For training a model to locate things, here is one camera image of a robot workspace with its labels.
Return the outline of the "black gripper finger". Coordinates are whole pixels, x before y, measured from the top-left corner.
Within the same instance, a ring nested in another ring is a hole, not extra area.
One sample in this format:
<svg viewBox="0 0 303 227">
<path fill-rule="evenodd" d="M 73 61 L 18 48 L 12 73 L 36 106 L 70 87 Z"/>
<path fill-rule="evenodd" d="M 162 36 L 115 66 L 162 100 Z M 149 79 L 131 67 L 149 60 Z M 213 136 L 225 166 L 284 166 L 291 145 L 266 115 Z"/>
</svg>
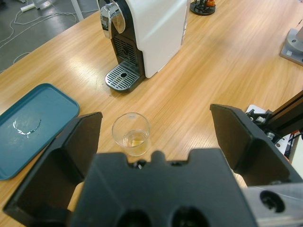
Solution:
<svg viewBox="0 0 303 227">
<path fill-rule="evenodd" d="M 302 183 L 285 156 L 241 109 L 211 104 L 210 111 L 218 144 L 246 185 Z"/>
<path fill-rule="evenodd" d="M 51 141 L 3 208 L 26 227 L 66 227 L 68 205 L 98 149 L 102 113 L 72 119 Z"/>
</svg>

